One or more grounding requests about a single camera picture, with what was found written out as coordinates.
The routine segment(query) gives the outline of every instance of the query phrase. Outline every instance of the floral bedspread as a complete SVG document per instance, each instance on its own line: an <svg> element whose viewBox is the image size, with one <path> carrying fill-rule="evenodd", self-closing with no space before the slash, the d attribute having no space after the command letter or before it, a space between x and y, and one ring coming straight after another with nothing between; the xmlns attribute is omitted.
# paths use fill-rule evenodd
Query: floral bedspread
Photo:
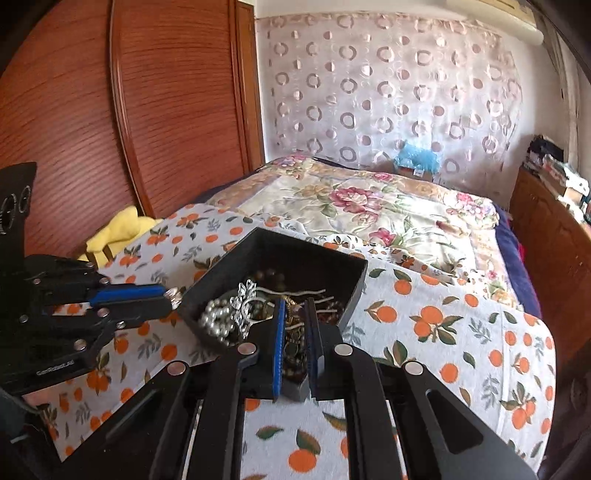
<svg viewBox="0 0 591 480"><path fill-rule="evenodd" d="M389 173L275 160L208 202L297 220L310 235L346 233L384 260L519 307L499 252L492 201Z"/></svg>
<svg viewBox="0 0 591 480"><path fill-rule="evenodd" d="M188 287L255 227L367 258L365 288L344 332L345 341L391 365L411 358L424 363L530 467L539 467L555 387L556 357L546 326L461 286L383 260L380 252L373 253L379 248L352 235L339 232L324 239L293 219L187 205L102 272L113 283ZM76 314L84 308L69 305L62 311ZM27 400L49 403L44 419L60 457L67 461L134 392L175 359L198 364L211 357L173 313L118 332L102 349L96 370L30 394ZM247 400L241 479L348 478L344 416L341 401Z"/></svg>

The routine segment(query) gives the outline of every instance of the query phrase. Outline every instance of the wooden wardrobe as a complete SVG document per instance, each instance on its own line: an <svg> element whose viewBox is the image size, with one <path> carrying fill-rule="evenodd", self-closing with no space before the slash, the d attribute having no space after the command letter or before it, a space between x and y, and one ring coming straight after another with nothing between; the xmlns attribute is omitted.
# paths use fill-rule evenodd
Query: wooden wardrobe
<svg viewBox="0 0 591 480"><path fill-rule="evenodd" d="M38 164L27 254L73 255L125 206L168 216L260 164L237 10L61 0L38 21L0 77L0 168Z"/></svg>

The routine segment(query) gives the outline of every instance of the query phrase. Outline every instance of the wooden dresser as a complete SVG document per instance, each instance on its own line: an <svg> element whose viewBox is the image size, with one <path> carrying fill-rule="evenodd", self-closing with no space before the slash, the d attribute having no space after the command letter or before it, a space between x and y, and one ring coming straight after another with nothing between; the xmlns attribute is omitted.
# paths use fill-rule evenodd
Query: wooden dresser
<svg viewBox="0 0 591 480"><path fill-rule="evenodd" d="M591 339L591 229L524 168L509 211L562 369Z"/></svg>

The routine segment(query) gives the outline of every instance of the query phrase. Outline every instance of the black tray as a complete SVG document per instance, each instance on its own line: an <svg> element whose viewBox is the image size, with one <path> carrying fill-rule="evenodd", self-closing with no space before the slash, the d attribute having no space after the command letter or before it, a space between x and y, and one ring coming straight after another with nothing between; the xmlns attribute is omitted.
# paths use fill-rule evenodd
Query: black tray
<svg viewBox="0 0 591 480"><path fill-rule="evenodd" d="M327 296L340 300L345 308L337 325L343 331L361 296L367 267L367 260L362 258L255 228L185 292L178 313L197 337L211 347L197 326L207 302L236 288L254 272L272 268L285 275L284 282L289 291L326 288ZM307 396L308 379L301 384L289 386L290 383L284 380L282 393L293 400L303 401Z"/></svg>

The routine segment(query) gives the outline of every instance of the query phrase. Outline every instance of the white wall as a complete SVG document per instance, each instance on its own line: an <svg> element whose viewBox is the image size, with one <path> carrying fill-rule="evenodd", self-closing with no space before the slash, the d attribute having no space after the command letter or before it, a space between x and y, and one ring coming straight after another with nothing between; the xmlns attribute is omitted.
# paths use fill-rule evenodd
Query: white wall
<svg viewBox="0 0 591 480"><path fill-rule="evenodd" d="M432 18L462 19L464 15L446 9L445 0L252 0L257 18L276 15L335 12L383 11L404 12ZM552 66L545 48L534 47L503 34L506 46L512 51L523 89L521 119L511 140L507 155L525 157L534 134L543 134L559 145L567 137L567 113L561 97L558 74ZM591 86L587 91L591 99ZM591 105L589 106L589 133L591 134ZM587 150L591 154L591 140ZM517 178L518 165L513 167ZM495 199L508 206L509 198Z"/></svg>

